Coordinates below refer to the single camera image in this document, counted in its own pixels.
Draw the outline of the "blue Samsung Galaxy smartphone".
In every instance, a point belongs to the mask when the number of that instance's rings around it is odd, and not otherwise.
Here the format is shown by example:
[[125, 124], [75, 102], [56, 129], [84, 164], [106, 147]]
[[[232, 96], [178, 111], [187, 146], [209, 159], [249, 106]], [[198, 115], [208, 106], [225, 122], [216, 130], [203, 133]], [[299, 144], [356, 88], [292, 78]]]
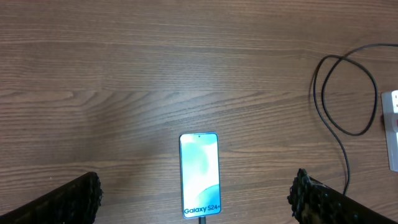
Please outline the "blue Samsung Galaxy smartphone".
[[179, 137], [182, 214], [186, 219], [221, 212], [219, 138], [216, 133], [186, 133]]

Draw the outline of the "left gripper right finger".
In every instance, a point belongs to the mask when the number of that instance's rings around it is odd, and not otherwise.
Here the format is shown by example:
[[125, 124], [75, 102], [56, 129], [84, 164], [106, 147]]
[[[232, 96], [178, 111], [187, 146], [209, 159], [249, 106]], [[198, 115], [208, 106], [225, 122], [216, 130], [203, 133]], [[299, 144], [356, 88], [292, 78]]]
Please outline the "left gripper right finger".
[[300, 224], [397, 224], [299, 169], [287, 200]]

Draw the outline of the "white power strip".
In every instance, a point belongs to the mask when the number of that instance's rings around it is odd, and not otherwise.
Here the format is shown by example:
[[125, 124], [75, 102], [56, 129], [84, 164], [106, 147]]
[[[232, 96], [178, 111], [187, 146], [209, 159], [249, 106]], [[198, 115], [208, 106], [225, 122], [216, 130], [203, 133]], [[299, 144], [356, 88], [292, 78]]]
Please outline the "white power strip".
[[389, 168], [397, 172], [397, 90], [384, 92], [381, 98]]

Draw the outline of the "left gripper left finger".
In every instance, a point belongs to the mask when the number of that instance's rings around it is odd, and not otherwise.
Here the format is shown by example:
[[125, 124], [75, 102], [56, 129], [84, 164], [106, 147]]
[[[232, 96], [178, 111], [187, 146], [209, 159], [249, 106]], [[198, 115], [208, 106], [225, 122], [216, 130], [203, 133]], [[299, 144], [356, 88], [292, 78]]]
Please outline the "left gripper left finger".
[[88, 172], [1, 215], [1, 224], [92, 224], [101, 206], [102, 196], [97, 173]]

